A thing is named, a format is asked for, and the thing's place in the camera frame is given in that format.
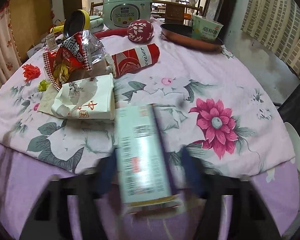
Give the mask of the yellow green wrapper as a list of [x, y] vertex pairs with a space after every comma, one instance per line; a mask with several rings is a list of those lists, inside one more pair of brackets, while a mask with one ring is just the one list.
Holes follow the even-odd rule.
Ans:
[[45, 92], [48, 89], [49, 85], [51, 85], [51, 83], [47, 80], [40, 81], [40, 83], [38, 84], [38, 91]]

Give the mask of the white ceramic lidded dish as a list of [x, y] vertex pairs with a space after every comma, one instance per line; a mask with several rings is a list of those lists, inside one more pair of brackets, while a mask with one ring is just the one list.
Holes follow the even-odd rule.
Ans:
[[97, 15], [90, 16], [90, 32], [91, 33], [98, 33], [101, 32], [104, 28], [103, 18]]

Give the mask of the green instant noodle cup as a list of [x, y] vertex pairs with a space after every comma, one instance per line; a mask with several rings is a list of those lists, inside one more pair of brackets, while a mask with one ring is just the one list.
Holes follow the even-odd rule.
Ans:
[[192, 23], [192, 38], [203, 41], [215, 41], [221, 31], [223, 25], [207, 20], [206, 18], [194, 15]]

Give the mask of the mint green rice cooker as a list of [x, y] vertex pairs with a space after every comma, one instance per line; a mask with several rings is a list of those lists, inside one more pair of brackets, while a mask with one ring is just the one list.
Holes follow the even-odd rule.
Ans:
[[149, 20], [152, 0], [104, 0], [102, 18], [109, 29], [128, 27], [135, 20]]

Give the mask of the beige paper napkin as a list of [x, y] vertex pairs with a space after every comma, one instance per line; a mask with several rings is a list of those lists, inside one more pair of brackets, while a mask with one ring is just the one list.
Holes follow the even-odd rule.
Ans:
[[53, 84], [50, 84], [47, 90], [43, 93], [43, 97], [39, 103], [37, 111], [54, 116], [53, 112], [51, 111], [51, 107], [54, 103], [57, 94], [58, 90], [55, 89]]

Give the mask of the pink floral tablecloth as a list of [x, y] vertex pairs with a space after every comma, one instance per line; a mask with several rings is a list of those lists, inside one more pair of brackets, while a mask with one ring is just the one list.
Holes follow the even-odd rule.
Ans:
[[[156, 65], [115, 81], [116, 102], [129, 106], [158, 104], [160, 128], [170, 153], [174, 182], [184, 187], [184, 172], [177, 151], [182, 145], [199, 140], [203, 133], [196, 125], [196, 114], [190, 108], [197, 98], [221, 100], [248, 134], [240, 152], [226, 153], [223, 159], [210, 150], [194, 155], [209, 161], [225, 173], [232, 174], [230, 161], [247, 157], [253, 173], [258, 155], [275, 154], [271, 131], [285, 131], [268, 94], [249, 70], [229, 53], [209, 55], [177, 46], [156, 38], [160, 57]], [[20, 237], [31, 207], [50, 176], [69, 177], [67, 171], [39, 160], [37, 152], [27, 152], [31, 139], [40, 135], [39, 128], [54, 128], [49, 135], [53, 154], [67, 160], [82, 149], [77, 172], [94, 166], [111, 149], [113, 126], [94, 120], [73, 120], [62, 127], [62, 121], [38, 111], [41, 93], [39, 80], [26, 84], [23, 71], [17, 70], [0, 89], [0, 222], [14, 239]], [[182, 205], [165, 215], [136, 218], [121, 215], [119, 190], [114, 187], [100, 202], [101, 218], [109, 239], [190, 239], [195, 231], [203, 205], [186, 192]]]

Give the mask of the clear glass jar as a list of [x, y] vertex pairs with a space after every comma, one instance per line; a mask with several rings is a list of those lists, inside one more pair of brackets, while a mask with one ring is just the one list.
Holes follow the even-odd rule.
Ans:
[[49, 33], [46, 38], [45, 38], [45, 42], [47, 45], [47, 48], [49, 51], [53, 51], [56, 50], [58, 48], [58, 44], [56, 42], [56, 38], [55, 35], [53, 33]]

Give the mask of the red foam flower net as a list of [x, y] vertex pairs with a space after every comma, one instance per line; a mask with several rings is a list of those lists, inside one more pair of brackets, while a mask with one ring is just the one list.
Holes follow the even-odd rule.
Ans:
[[36, 67], [32, 64], [25, 64], [22, 66], [23, 69], [23, 77], [25, 82], [29, 82], [38, 78], [41, 74], [39, 67]]

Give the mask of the copper frying pan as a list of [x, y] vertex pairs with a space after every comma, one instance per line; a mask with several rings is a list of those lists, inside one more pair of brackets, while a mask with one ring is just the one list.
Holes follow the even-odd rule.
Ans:
[[220, 51], [223, 45], [222, 40], [217, 38], [215, 41], [207, 42], [197, 40], [192, 37], [192, 28], [187, 25], [163, 23], [161, 26], [162, 34], [171, 42], [183, 47], [198, 51], [216, 52]]

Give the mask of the light blue carton box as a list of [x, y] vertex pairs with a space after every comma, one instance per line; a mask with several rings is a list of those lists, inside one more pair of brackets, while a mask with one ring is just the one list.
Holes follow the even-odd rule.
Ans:
[[181, 205], [153, 105], [116, 110], [117, 171], [126, 213]]

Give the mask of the red snack bag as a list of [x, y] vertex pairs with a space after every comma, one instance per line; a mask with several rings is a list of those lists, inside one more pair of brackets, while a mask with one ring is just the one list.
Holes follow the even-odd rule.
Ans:
[[102, 42], [85, 29], [67, 38], [57, 50], [43, 53], [45, 73], [53, 87], [60, 90], [74, 71], [92, 71], [105, 55]]

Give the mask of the floral pink curtain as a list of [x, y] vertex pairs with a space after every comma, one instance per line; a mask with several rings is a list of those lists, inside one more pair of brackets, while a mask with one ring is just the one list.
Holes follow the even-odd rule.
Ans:
[[0, 87], [21, 66], [12, 31], [10, 6], [6, 2], [0, 10]]

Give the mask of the yellow small frying pan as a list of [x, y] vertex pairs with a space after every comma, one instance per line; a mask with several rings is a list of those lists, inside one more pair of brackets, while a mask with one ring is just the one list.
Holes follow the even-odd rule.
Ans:
[[63, 25], [50, 29], [50, 33], [62, 32], [65, 39], [72, 37], [83, 30], [89, 30], [90, 16], [82, 9], [74, 11], [71, 16], [65, 20]]

